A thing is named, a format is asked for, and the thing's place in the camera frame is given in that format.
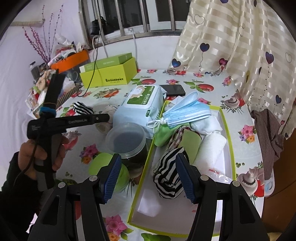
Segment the person's left hand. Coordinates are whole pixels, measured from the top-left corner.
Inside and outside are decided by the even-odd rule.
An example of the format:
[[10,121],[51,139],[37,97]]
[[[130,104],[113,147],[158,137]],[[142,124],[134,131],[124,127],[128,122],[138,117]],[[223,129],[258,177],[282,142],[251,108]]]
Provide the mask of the person's left hand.
[[[63,159],[66,156],[66,150],[64,144],[68,144],[69,140],[66,137],[62,137],[62,141],[59,145],[57,157],[52,165],[53,171],[60,169]],[[44,161],[47,158],[45,150],[36,144],[34,140],[27,140],[22,143],[20,151],[18,153],[18,167],[32,180],[37,180],[36,170],[33,163],[36,160]]]

